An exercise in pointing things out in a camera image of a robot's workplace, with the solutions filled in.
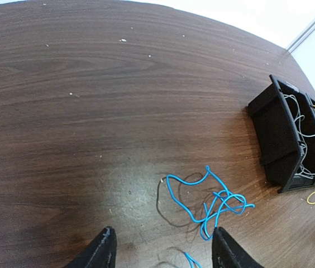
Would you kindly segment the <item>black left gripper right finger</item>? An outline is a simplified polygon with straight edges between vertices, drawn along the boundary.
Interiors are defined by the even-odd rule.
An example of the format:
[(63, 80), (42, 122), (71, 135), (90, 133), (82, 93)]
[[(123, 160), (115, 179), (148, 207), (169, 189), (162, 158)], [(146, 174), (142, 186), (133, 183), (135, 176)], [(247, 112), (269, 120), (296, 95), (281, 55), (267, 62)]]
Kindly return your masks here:
[(213, 232), (212, 267), (263, 268), (223, 227), (216, 227)]

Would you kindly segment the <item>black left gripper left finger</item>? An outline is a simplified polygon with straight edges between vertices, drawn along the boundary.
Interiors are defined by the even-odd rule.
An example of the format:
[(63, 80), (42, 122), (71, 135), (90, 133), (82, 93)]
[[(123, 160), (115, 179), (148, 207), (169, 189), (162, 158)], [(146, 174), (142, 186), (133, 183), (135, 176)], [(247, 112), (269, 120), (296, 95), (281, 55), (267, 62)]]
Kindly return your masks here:
[(68, 267), (116, 267), (117, 236), (115, 230), (104, 227)]

